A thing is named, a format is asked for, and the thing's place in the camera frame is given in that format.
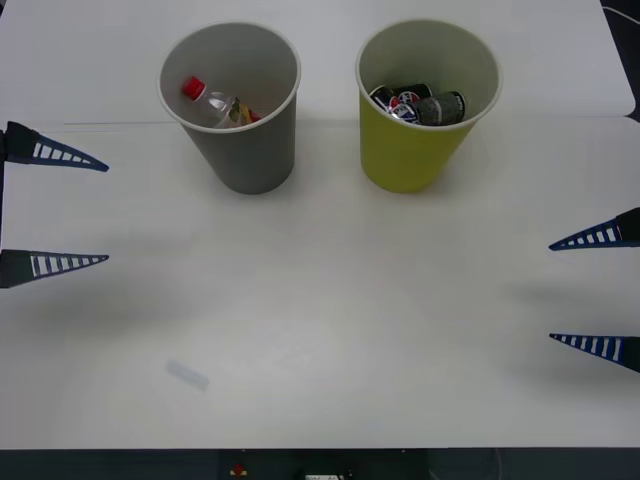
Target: table surface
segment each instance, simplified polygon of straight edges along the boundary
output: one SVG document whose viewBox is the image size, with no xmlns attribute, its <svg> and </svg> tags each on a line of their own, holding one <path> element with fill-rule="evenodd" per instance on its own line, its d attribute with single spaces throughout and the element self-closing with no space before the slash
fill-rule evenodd
<svg viewBox="0 0 640 480">
<path fill-rule="evenodd" d="M 165 53 L 194 28 L 228 19 L 265 23 L 294 43 L 299 118 L 355 118 L 358 49 L 411 17 L 459 23 L 492 46 L 505 78 L 499 108 L 634 108 L 598 0 L 19 0 L 0 24 L 0 121 L 168 121 L 155 91 Z"/>
<path fill-rule="evenodd" d="M 632 120 L 491 114 L 418 195 L 355 121 L 262 196 L 177 125 L 49 135 L 111 170 L 8 165 L 4 246 L 111 258 L 0 292 L 0 448 L 640 447 L 638 374 L 547 337 L 638 334 L 637 252 L 547 250 L 640 204 Z"/>
<path fill-rule="evenodd" d="M 547 338 L 638 334 L 640 257 L 546 248 L 640 204 L 637 125 L 575 117 L 633 108 L 598 2 L 363 5 L 9 2 L 0 120 L 112 168 L 7 165 L 3 246 L 111 259 L 0 292 L 0 448 L 640 446 L 637 374 Z M 427 15 L 489 41 L 504 95 L 394 195 L 359 167 L 353 62 Z M 303 62 L 296 167 L 258 197 L 131 125 L 168 119 L 170 44 L 232 17 Z"/>
</svg>

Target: cable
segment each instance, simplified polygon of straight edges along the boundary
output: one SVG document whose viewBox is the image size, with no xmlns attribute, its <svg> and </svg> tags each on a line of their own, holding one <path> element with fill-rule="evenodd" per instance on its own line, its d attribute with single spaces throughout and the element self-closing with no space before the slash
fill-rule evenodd
<svg viewBox="0 0 640 480">
<path fill-rule="evenodd" d="M 640 25 L 640 20 L 636 20 L 633 17 L 630 17 L 629 15 L 627 15 L 626 13 L 622 13 L 619 10 L 616 10 L 615 8 L 611 8 L 611 7 L 602 7 L 603 10 L 609 10 L 610 12 L 615 13 L 616 15 L 620 15 L 622 18 L 626 18 L 627 20 L 629 20 L 630 22 L 635 23 L 636 25 Z"/>
<path fill-rule="evenodd" d="M 496 464 L 498 465 L 498 476 L 496 477 L 496 480 L 502 480 L 502 456 L 500 455 L 499 449 L 494 448 L 493 451 L 496 456 Z M 429 476 L 432 478 L 432 480 L 442 480 L 431 469 L 429 470 Z"/>
</svg>

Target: bottle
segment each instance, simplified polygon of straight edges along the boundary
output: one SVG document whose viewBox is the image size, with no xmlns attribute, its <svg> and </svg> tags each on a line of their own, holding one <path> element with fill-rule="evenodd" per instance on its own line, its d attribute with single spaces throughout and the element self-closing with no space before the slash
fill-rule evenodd
<svg viewBox="0 0 640 480">
<path fill-rule="evenodd" d="M 182 85 L 182 93 L 198 108 L 203 126 L 234 128 L 257 122 L 260 117 L 237 97 L 209 90 L 197 77 L 191 77 Z"/>
</svg>

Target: small sticker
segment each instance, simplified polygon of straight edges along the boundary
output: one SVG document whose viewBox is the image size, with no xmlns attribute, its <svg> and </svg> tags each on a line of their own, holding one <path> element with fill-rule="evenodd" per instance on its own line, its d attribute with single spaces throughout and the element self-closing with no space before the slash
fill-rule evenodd
<svg viewBox="0 0 640 480">
<path fill-rule="evenodd" d="M 176 362 L 175 360 L 169 360 L 166 366 L 167 372 L 172 375 L 175 375 L 180 380 L 188 383 L 192 387 L 197 388 L 198 390 L 202 390 L 203 392 L 209 388 L 209 379 L 204 375 L 199 374 L 198 372 L 191 370 L 188 367 L 185 367 L 181 363 Z"/>
</svg>

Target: pepsi can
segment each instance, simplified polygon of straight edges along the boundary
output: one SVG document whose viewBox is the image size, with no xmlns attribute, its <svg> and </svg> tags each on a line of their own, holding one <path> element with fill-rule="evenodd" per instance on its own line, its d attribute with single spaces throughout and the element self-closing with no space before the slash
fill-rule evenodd
<svg viewBox="0 0 640 480">
<path fill-rule="evenodd" d="M 369 96 L 382 110 L 389 115 L 409 123 L 418 123 L 418 114 L 413 106 L 405 105 L 384 85 L 373 90 Z"/>
<path fill-rule="evenodd" d="M 394 88 L 393 94 L 398 97 L 401 103 L 411 105 L 413 102 L 433 96 L 433 91 L 426 83 L 416 83 L 406 87 Z"/>
</svg>

